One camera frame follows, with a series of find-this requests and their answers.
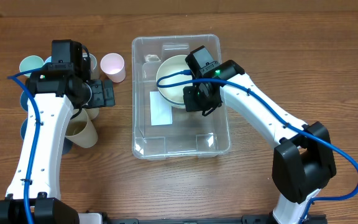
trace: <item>pink cup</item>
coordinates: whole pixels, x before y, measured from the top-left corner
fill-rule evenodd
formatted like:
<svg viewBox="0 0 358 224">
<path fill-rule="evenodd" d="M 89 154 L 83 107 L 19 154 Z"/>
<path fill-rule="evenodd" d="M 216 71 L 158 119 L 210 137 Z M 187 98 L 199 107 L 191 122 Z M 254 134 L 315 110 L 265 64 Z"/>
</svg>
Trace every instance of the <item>pink cup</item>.
<svg viewBox="0 0 358 224">
<path fill-rule="evenodd" d="M 100 61 L 102 71 L 115 83 L 125 79 L 125 63 L 121 55 L 110 53 Z"/>
</svg>

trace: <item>white paper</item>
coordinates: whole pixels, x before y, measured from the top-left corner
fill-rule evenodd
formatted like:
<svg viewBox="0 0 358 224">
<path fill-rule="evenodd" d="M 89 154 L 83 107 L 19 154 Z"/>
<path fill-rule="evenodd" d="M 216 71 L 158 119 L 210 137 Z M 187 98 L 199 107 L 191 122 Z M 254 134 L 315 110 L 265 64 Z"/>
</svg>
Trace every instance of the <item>white paper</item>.
<svg viewBox="0 0 358 224">
<path fill-rule="evenodd" d="M 172 124 L 172 106 L 158 91 L 150 92 L 152 126 Z"/>
</svg>

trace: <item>blue cord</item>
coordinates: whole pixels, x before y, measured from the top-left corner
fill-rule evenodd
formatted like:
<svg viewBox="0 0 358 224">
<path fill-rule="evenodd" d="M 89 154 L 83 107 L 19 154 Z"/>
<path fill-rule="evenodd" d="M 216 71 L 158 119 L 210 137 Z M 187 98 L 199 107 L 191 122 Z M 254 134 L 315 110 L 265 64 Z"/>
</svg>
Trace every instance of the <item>blue cord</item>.
<svg viewBox="0 0 358 224">
<path fill-rule="evenodd" d="M 255 99 L 257 99 L 259 102 L 261 102 L 272 114 L 273 116 L 276 117 L 276 119 L 278 119 L 279 122 L 281 122 L 283 125 L 287 125 L 287 127 L 289 129 L 291 129 L 292 131 L 296 132 L 296 133 L 299 133 L 309 139 L 312 139 L 330 149 L 332 149 L 333 151 L 337 152 L 339 155 L 345 157 L 345 159 L 347 159 L 353 166 L 354 168 L 356 168 L 356 171 L 357 171 L 357 174 L 358 174 L 358 163 L 351 157 L 349 156 L 348 154 L 346 154 L 344 151 L 340 150 L 340 148 L 320 139 L 320 138 L 317 138 L 316 136 L 312 135 L 312 134 L 309 134 L 305 131 L 302 131 L 290 124 L 288 124 L 283 118 L 280 117 L 280 115 L 278 115 L 276 113 L 276 111 L 273 110 L 273 108 L 268 104 L 266 103 L 266 101 L 264 101 L 260 96 L 258 96 L 256 93 L 254 93 L 253 91 L 250 91 L 248 88 L 244 87 L 244 86 L 241 86 L 239 84 L 236 84 L 236 83 L 233 83 L 233 82 L 229 82 L 229 81 L 226 81 L 226 80 L 219 80 L 219 79 L 215 79 L 215 78 L 200 78 L 200 79 L 196 79 L 196 80 L 187 80 L 187 81 L 183 81 L 183 82 L 179 82 L 179 83 L 174 83 L 174 84 L 169 84 L 169 85 L 160 85 L 160 81 L 163 80 L 163 79 L 166 79 L 166 78 L 169 78 L 169 77 L 172 77 L 174 75 L 178 75 L 178 74 L 183 74 L 183 75 L 187 75 L 189 73 L 190 70 L 184 70 L 184 71 L 181 71 L 181 72 L 177 72 L 177 73 L 174 73 L 172 75 L 168 75 L 166 77 L 162 77 L 160 79 L 157 80 L 157 87 L 159 88 L 170 88 L 170 87 L 174 87 L 174 86 L 180 86 L 180 85 L 185 85 L 185 84 L 189 84 L 189 83 L 206 83 L 206 82 L 211 82 L 211 83 L 218 83 L 218 84 L 223 84 L 223 85 L 230 85 L 230 86 L 233 86 L 233 87 L 236 87 L 240 90 L 243 90 L 245 92 L 247 92 L 248 94 L 252 95 Z M 346 200 L 346 199 L 349 199 L 351 197 L 354 197 L 356 194 L 358 193 L 358 183 L 355 187 L 355 189 L 349 193 L 349 194 L 346 194 L 346 195 L 343 195 L 343 196 L 337 196 L 337 197 L 315 197 L 315 198 L 312 198 L 309 200 L 308 204 L 306 205 L 306 208 L 305 208 L 305 212 L 302 214 L 301 218 L 300 218 L 300 223 L 302 223 L 305 219 L 306 219 L 306 216 L 308 214 L 308 211 L 310 209 L 310 205 L 315 202 L 315 201 L 318 201 L 318 200 L 321 200 L 321 201 L 340 201 L 340 200 Z"/>
<path fill-rule="evenodd" d="M 23 89 L 24 93 L 29 98 L 29 100 L 34 108 L 34 112 L 35 112 L 35 120 L 36 120 L 35 133 L 34 133 L 34 139 L 32 141 L 32 146 L 31 146 L 29 165 L 27 166 L 27 172 L 25 174 L 26 181 L 24 182 L 24 195 L 23 195 L 25 215 L 27 217 L 27 221 L 29 224 L 34 224 L 34 221 L 32 219 L 31 209 L 30 209 L 29 188 L 30 188 L 32 166 L 33 166 L 34 157 L 35 157 L 35 150 L 37 149 L 38 137 L 40 135 L 40 127 L 41 127 L 40 119 L 41 118 L 40 118 L 40 112 L 38 110 L 38 107 L 34 100 L 34 97 L 31 95 L 30 91 L 25 87 L 25 85 L 22 82 L 20 82 L 16 77 L 18 77 L 20 75 L 27 74 L 27 73 L 36 72 L 36 71 L 39 71 L 40 69 L 41 68 L 37 68 L 37 69 L 29 70 L 26 72 L 20 72 L 16 75 L 8 77 L 8 79 L 12 79 Z"/>
</svg>

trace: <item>plastic bin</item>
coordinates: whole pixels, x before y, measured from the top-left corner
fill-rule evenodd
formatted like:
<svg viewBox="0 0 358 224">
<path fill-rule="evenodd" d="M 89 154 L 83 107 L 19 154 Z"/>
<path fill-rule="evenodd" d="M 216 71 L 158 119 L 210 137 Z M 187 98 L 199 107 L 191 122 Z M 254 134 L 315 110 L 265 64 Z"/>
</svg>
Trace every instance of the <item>plastic bin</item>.
<svg viewBox="0 0 358 224">
<path fill-rule="evenodd" d="M 132 42 L 132 151 L 137 158 L 213 157 L 230 150 L 225 105 L 207 117 L 201 112 L 172 108 L 172 124 L 151 125 L 149 93 L 158 91 L 155 76 L 159 66 L 202 45 L 221 62 L 219 39 L 213 34 L 138 37 Z"/>
</svg>

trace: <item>wooden table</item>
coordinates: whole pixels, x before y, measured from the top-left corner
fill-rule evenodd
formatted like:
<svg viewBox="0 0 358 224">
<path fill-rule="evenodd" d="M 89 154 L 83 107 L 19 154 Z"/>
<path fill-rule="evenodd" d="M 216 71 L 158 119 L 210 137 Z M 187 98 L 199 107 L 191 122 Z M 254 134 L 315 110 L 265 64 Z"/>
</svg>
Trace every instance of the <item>wooden table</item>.
<svg viewBox="0 0 358 224">
<path fill-rule="evenodd" d="M 229 111 L 232 151 L 209 159 L 144 161 L 132 155 L 131 42 L 138 36 L 216 34 L 223 60 L 233 59 L 280 106 L 308 123 L 322 122 L 331 140 L 358 161 L 358 12 L 178 16 L 0 18 L 0 200 L 11 183 L 22 140 L 20 88 L 8 75 L 28 55 L 47 58 L 53 39 L 86 44 L 100 60 L 117 52 L 127 78 L 114 85 L 117 105 L 94 121 L 95 147 L 62 158 L 62 200 L 78 212 L 112 218 L 239 217 L 272 211 L 279 192 L 272 150 Z M 335 155 L 337 175 L 321 195 L 342 195 L 357 182 L 353 166 Z M 330 223 L 358 223 L 358 195 L 318 202 L 311 213 Z"/>
</svg>

